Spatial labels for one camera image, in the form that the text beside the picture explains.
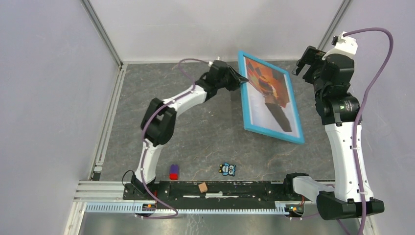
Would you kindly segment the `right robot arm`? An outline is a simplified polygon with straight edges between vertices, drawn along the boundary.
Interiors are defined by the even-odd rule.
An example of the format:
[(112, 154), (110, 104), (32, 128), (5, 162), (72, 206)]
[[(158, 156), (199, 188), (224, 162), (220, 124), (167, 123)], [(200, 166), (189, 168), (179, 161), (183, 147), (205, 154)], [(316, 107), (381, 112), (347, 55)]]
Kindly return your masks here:
[(309, 69), (303, 79), (313, 85), (316, 111), (328, 136), (335, 168), (335, 186), (329, 187), (306, 173), (287, 174), (283, 195), (295, 200), (300, 195), (316, 203), (324, 220), (359, 218), (384, 212), (369, 186), (361, 151), (360, 102), (348, 90), (354, 60), (344, 52), (327, 55), (307, 47), (293, 74)]

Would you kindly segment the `hot air balloon photo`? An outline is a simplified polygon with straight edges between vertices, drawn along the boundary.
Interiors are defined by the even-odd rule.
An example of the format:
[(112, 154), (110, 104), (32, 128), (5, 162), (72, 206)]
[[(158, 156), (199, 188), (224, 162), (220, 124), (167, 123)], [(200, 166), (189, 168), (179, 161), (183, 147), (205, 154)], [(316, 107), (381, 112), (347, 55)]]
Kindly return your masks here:
[(272, 132), (298, 136), (297, 120), (284, 70), (244, 57), (251, 124)]

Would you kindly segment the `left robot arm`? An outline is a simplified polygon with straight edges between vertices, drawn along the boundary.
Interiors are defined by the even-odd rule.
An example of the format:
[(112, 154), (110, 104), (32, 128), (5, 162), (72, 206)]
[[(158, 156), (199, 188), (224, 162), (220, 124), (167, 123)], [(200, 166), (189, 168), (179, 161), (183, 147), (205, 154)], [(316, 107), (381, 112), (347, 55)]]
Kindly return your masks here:
[(214, 97), (219, 89), (238, 90), (248, 79), (228, 63), (219, 59), (207, 63), (209, 69), (199, 79), (189, 77), (191, 85), (183, 92), (167, 98), (154, 98), (141, 122), (142, 153), (131, 183), (141, 199), (149, 199), (154, 193), (152, 183), (160, 153), (173, 134), (176, 118), (190, 108)]

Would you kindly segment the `wooden picture frame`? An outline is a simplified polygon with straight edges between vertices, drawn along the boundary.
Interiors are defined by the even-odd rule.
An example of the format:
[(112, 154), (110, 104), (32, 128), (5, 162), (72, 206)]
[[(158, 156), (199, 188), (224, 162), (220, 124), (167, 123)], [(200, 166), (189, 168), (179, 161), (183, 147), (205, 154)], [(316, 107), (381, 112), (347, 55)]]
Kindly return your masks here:
[[(258, 60), (260, 62), (266, 62), (266, 61), (261, 60), (261, 59), (255, 57), (255, 56), (253, 56), (253, 55), (250, 55), (250, 54), (248, 54), (244, 51), (239, 51), (239, 53), (238, 53), (239, 73), (244, 77), (246, 77), (245, 63), (244, 63), (244, 57), (245, 56), (249, 57), (249, 58), (253, 58), (253, 59)], [(286, 134), (283, 134), (283, 133), (272, 132), (268, 129), (264, 129), (264, 128), (260, 128), (260, 127), (258, 128), (258, 127), (255, 127), (251, 124), (251, 118), (250, 118), (250, 114), (249, 114), (249, 104), (248, 104), (248, 98), (247, 98), (247, 89), (246, 89), (246, 85), (249, 82), (247, 82), (247, 83), (245, 83), (241, 86), (242, 116), (243, 116), (244, 128), (247, 131), (251, 131), (251, 132), (254, 132), (254, 133), (266, 135), (266, 136), (277, 138), (277, 139), (280, 139), (280, 140), (284, 140), (284, 141), (288, 141), (288, 142), (292, 142), (292, 143), (297, 143), (297, 144), (304, 144), (305, 139), (304, 139), (304, 135), (303, 135), (303, 131), (302, 131), (302, 126), (301, 126), (300, 116), (299, 116), (299, 112), (298, 112), (298, 108), (297, 108), (297, 103), (296, 103), (295, 96), (294, 96), (294, 90), (293, 90), (293, 87), (292, 87), (292, 82), (291, 82), (288, 71), (286, 71), (286, 70), (284, 70), (284, 71), (285, 71), (286, 76), (287, 76), (287, 85), (288, 85), (289, 89), (291, 90), (291, 101), (293, 103), (294, 115), (295, 115), (295, 118), (297, 120), (298, 136), (295, 137), (295, 136), (290, 136), (290, 135), (286, 135)]]

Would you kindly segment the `purple red toy block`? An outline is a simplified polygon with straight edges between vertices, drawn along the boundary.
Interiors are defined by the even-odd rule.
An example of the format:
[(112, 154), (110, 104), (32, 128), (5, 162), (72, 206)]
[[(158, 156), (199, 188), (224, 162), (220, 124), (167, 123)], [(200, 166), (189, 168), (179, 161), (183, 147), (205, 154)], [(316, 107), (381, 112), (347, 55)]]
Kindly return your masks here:
[(170, 180), (178, 180), (179, 179), (179, 174), (180, 174), (179, 166), (177, 164), (172, 164), (170, 166), (169, 179)]

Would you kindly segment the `blue owl toy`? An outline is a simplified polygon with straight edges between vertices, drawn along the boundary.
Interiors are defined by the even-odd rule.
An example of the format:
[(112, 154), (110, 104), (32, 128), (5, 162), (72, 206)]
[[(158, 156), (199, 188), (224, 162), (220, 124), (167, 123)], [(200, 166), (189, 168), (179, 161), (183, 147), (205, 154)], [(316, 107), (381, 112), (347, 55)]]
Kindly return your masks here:
[(223, 176), (235, 176), (236, 171), (236, 165), (229, 164), (229, 163), (223, 163), (219, 166), (219, 173)]

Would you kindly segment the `small wooden cube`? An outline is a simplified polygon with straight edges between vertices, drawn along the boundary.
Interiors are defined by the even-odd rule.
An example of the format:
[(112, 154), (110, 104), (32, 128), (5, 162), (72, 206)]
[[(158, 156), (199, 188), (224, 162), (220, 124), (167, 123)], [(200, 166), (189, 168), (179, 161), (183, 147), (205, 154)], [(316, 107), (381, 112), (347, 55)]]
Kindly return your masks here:
[(208, 191), (208, 187), (206, 182), (202, 182), (198, 185), (200, 193), (206, 193)]

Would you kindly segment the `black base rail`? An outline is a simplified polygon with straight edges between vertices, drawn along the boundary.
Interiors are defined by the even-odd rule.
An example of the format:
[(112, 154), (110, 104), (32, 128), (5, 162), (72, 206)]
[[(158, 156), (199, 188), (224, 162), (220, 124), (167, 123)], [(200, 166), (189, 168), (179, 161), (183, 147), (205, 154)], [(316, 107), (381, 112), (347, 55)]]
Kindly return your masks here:
[(208, 191), (200, 193), (197, 181), (160, 181), (141, 193), (131, 183), (124, 186), (123, 200), (142, 202), (144, 213), (281, 213), (300, 211), (310, 200), (289, 192), (283, 182), (206, 181)]

